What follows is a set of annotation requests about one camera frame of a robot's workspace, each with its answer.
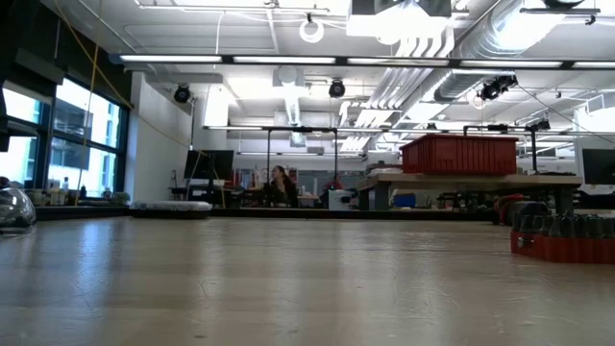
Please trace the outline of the person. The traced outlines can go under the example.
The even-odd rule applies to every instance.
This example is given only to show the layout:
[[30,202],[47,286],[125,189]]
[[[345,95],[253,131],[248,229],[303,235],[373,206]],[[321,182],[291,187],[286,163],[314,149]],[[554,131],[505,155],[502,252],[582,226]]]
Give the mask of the person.
[[280,165],[273,167],[271,181],[264,186],[266,201],[273,207],[297,208],[297,186],[287,176]]

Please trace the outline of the white appliance box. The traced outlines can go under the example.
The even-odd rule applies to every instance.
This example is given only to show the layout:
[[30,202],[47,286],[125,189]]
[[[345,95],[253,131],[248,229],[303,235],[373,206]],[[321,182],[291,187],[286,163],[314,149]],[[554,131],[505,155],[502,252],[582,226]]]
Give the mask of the white appliance box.
[[342,211],[352,208],[351,201],[353,193],[349,190],[335,189],[330,190],[328,194],[328,210]]

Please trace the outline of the black monitor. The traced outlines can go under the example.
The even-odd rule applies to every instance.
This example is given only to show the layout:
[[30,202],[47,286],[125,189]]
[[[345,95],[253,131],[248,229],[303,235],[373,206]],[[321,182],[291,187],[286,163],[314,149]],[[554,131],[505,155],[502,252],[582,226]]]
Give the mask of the black monitor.
[[582,166],[588,185],[615,185],[615,149],[583,149]]
[[187,153],[184,178],[225,180],[233,178],[233,150],[191,150]]

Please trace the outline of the black desk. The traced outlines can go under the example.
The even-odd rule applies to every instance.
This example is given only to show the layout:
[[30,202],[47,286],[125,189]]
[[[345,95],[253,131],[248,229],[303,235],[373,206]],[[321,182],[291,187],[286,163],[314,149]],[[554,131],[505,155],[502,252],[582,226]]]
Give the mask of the black desk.
[[216,208],[237,208],[240,197],[229,189],[214,186],[212,191],[205,185],[169,187],[172,199],[177,201],[207,202]]

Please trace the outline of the flat white tray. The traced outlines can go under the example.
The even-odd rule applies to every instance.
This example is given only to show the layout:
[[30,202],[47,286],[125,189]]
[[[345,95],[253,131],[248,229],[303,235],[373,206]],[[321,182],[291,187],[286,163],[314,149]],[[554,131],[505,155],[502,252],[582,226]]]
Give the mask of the flat white tray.
[[211,211],[212,205],[200,201],[135,201],[131,210]]

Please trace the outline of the large red ribbed bin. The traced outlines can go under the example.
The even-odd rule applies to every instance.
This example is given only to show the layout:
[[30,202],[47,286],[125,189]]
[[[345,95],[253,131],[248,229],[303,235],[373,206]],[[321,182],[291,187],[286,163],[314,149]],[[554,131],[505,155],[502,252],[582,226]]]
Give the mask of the large red ribbed bin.
[[515,137],[425,135],[401,147],[405,173],[505,176],[517,170]]

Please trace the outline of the wooden workbench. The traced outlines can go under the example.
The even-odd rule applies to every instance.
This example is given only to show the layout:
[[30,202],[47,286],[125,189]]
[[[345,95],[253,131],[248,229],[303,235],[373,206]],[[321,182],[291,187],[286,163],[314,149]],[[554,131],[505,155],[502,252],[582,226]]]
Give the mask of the wooden workbench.
[[475,191],[489,193],[517,193],[525,191],[551,192],[557,212],[573,211],[573,192],[584,183],[579,176],[506,175],[506,176],[451,176],[406,173],[380,173],[357,184],[359,208],[370,210],[369,195],[374,192],[376,211],[390,210],[392,189]]

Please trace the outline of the long ceiling light strip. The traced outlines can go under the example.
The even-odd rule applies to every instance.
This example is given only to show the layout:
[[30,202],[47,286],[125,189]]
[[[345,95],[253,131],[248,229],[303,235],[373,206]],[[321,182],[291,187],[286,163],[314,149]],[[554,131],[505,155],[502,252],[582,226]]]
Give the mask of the long ceiling light strip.
[[245,64],[245,65],[336,65],[361,67],[519,69],[519,70],[615,70],[615,61],[395,58],[345,56],[264,55],[168,55],[112,54],[115,64]]

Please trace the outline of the grey red plastic piece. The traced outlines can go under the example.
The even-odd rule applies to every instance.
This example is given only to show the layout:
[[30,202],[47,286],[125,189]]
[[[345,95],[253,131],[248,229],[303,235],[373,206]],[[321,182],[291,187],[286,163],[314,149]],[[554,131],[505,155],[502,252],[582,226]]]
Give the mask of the grey red plastic piece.
[[491,222],[493,225],[512,226],[518,216],[523,218],[525,215],[549,215],[551,210],[542,201],[530,200],[523,194],[509,194],[500,196],[494,203],[491,211]]

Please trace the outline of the black equipment stand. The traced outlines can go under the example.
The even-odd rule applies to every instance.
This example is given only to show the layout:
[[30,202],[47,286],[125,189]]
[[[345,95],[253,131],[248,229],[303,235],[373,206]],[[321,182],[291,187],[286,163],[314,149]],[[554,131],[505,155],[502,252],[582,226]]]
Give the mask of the black equipment stand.
[[575,175],[575,145],[567,129],[553,129],[547,118],[525,125],[528,134],[519,144],[519,163],[529,173]]

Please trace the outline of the red bit holder block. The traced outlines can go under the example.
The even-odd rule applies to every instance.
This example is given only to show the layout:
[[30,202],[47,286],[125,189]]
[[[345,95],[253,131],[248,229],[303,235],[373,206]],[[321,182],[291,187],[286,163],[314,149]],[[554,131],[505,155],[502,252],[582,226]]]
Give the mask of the red bit holder block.
[[615,217],[517,214],[510,251],[549,262],[615,265]]

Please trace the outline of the black eyeglasses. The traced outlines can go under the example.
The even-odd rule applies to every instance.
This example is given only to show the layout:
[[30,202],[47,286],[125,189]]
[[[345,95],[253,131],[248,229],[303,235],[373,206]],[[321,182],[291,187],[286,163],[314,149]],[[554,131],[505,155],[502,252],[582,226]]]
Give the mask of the black eyeglasses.
[[0,189],[0,235],[26,234],[36,223],[36,209],[23,190]]

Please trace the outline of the silver ceiling duct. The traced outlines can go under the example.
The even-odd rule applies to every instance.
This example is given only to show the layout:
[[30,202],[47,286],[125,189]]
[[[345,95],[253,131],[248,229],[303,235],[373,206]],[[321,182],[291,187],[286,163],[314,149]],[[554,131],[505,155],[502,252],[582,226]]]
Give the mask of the silver ceiling duct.
[[[450,54],[452,58],[491,60],[519,58],[565,18],[563,14],[528,13],[523,8],[543,9],[542,0],[499,0]],[[485,77],[476,72],[455,74],[435,69],[402,104],[404,114],[395,124],[404,128],[423,124],[465,96]]]

